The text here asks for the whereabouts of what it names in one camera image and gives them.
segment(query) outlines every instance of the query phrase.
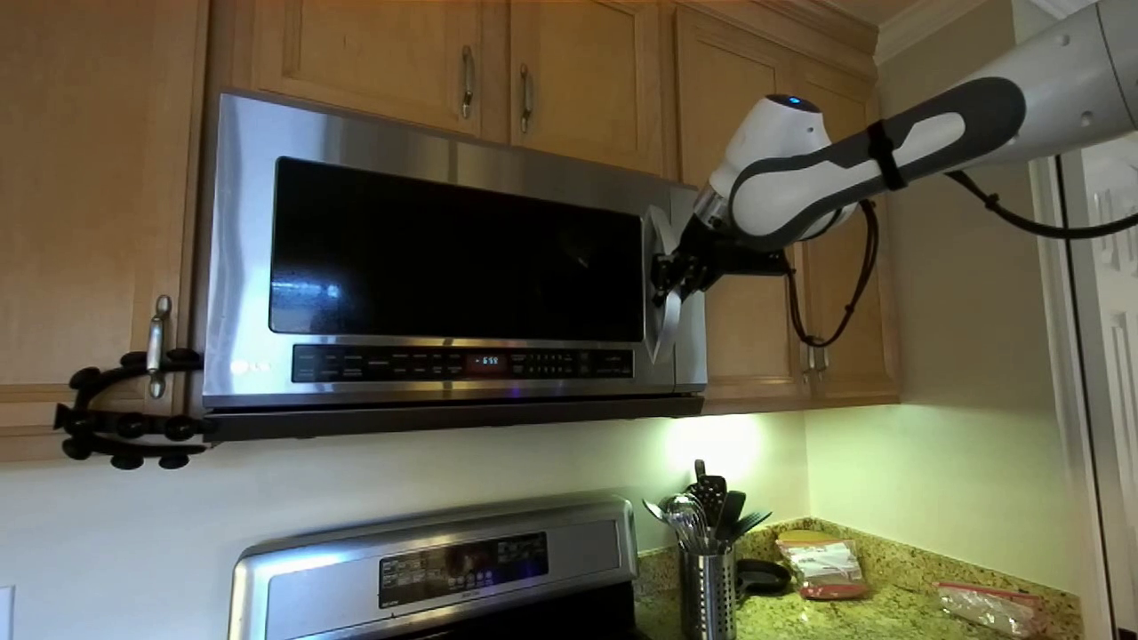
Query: cabinet door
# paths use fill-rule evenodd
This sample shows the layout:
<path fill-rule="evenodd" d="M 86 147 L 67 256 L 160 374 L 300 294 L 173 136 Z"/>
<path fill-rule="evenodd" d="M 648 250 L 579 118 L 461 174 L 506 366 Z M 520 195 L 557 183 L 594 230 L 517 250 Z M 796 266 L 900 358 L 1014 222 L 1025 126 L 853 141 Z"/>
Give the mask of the cabinet door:
<path fill-rule="evenodd" d="M 143 348 L 158 294 L 184 310 L 204 45 L 208 0 L 5 3 L 0 457 L 57 455 L 67 375 Z"/>
<path fill-rule="evenodd" d="M 880 118 L 872 79 L 821 64 L 796 64 L 796 92 L 821 106 L 831 139 L 846 139 Z M 849 304 L 863 259 L 863 219 L 849 219 L 813 241 L 803 241 L 802 301 L 813 335 L 830 335 Z M 895 316 L 893 316 L 891 246 L 880 256 L 846 335 L 810 374 L 821 400 L 882 400 L 900 393 Z"/>
<path fill-rule="evenodd" d="M 659 0 L 520 0 L 510 6 L 511 141 L 667 171 Z"/>
<path fill-rule="evenodd" d="M 253 84 L 484 136 L 501 110 L 484 20 L 484 0 L 261 0 Z"/>
<path fill-rule="evenodd" d="M 742 112 L 791 90 L 795 55 L 717 17 L 676 13 L 680 174 L 709 183 Z M 802 393 L 783 277 L 722 277 L 709 290 L 709 400 L 752 405 Z"/>

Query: white wall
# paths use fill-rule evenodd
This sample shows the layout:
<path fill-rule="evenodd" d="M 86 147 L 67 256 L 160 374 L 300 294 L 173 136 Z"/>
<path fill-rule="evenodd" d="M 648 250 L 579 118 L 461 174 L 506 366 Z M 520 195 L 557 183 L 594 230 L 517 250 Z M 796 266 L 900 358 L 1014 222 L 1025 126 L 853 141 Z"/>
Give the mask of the white wall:
<path fill-rule="evenodd" d="M 803 514 L 796 414 L 631 419 L 226 443 L 179 472 L 0 469 L 17 640 L 218 640 L 242 548 L 358 520 L 570 491 L 662 497 L 709 457 L 748 506 Z M 638 507 L 639 550 L 667 545 Z"/>
<path fill-rule="evenodd" d="M 1014 43 L 1014 3 L 982 3 L 882 68 L 885 112 Z M 1033 213 L 1029 168 L 974 171 Z M 1078 522 L 1052 400 L 1035 238 L 946 179 L 900 193 L 891 246 L 905 405 L 808 414 L 810 510 L 1078 593 Z"/>

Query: food package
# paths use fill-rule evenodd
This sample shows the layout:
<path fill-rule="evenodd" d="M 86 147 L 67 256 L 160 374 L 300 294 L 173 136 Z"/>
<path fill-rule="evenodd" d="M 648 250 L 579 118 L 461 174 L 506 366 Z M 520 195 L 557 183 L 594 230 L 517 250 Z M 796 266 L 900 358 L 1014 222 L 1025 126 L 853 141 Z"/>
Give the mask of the food package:
<path fill-rule="evenodd" d="M 849 539 L 813 533 L 813 529 L 787 529 L 778 533 L 778 550 L 802 579 L 802 598 L 810 602 L 859 602 L 869 598 L 869 583 L 860 576 L 860 560 Z"/>
<path fill-rule="evenodd" d="M 1007 637 L 1041 632 L 1041 609 L 1029 593 L 990 591 L 974 583 L 943 583 L 934 593 L 949 616 L 970 617 Z"/>

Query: over-the-range microwave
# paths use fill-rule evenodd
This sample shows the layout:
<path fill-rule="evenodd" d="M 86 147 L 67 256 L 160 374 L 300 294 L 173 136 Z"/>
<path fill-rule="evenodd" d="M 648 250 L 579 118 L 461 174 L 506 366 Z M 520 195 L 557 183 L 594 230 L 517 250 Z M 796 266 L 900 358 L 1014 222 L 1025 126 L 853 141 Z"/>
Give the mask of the over-the-range microwave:
<path fill-rule="evenodd" d="M 693 193 L 221 92 L 191 411 L 221 436 L 687 414 L 706 297 L 650 290 Z"/>

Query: stove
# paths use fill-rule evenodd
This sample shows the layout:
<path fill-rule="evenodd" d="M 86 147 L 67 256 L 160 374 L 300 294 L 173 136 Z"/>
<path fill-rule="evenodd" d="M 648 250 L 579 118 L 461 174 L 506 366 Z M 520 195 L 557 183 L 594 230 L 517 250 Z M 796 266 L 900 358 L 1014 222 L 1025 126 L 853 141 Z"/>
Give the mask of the stove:
<path fill-rule="evenodd" d="M 618 497 L 333 527 L 240 557 L 228 640 L 633 640 L 633 579 Z"/>

